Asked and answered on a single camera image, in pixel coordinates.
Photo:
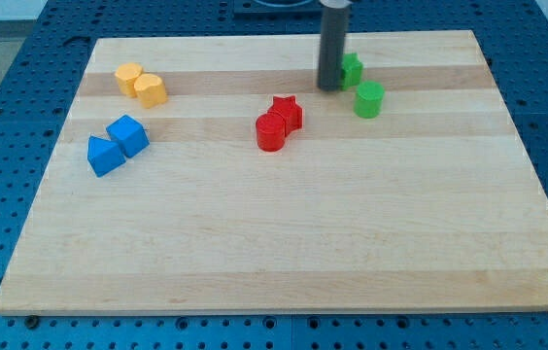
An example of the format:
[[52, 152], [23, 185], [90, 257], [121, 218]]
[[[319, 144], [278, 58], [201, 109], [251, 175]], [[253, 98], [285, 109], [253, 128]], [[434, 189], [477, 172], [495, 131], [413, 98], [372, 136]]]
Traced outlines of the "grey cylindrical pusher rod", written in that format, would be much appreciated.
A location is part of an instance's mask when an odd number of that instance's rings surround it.
[[341, 70], [348, 31], [350, 0], [321, 0], [323, 6], [317, 87], [336, 91], [341, 86]]

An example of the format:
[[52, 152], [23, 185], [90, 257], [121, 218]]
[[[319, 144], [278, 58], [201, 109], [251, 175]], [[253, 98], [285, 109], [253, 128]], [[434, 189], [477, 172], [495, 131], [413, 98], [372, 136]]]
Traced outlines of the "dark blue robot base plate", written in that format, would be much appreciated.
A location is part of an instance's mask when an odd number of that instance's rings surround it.
[[234, 19], [246, 18], [304, 18], [322, 11], [318, 0], [232, 0]]

